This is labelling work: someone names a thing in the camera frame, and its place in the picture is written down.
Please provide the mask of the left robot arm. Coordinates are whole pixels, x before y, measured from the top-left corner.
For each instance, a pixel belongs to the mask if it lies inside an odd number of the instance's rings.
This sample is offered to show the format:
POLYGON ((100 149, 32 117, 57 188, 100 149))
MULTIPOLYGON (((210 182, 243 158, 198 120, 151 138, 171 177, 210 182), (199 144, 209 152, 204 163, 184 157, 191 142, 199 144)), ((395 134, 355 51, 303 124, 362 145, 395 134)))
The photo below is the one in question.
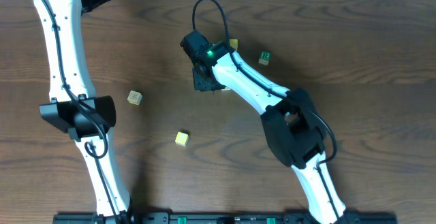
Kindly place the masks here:
POLYGON ((167 223, 168 214, 135 213, 119 171, 113 144, 116 108, 97 96, 89 75, 81 17, 111 0, 33 0, 50 68, 50 101, 41 117, 76 143, 86 163, 97 205, 94 213, 60 212, 53 223, 167 223))

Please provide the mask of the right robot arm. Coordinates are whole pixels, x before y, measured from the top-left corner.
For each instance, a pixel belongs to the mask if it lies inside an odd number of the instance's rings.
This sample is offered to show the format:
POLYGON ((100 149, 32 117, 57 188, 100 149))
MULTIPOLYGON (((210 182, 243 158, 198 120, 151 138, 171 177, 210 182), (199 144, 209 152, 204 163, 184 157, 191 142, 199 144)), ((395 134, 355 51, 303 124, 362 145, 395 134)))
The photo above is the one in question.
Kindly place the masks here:
POLYGON ((326 166, 330 157, 324 140, 333 133, 308 93, 275 84, 222 42, 202 47, 197 55, 203 74, 233 90, 259 113, 269 149, 297 175, 311 216, 318 223, 342 222, 346 207, 326 166))

